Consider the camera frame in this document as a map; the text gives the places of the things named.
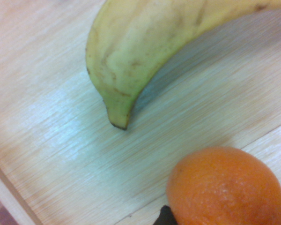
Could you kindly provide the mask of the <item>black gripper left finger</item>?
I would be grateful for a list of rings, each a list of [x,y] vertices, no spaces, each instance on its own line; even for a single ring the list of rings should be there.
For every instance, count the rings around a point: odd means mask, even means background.
[[[177,221],[169,206],[164,205],[161,207],[160,214],[154,225],[177,225]]]

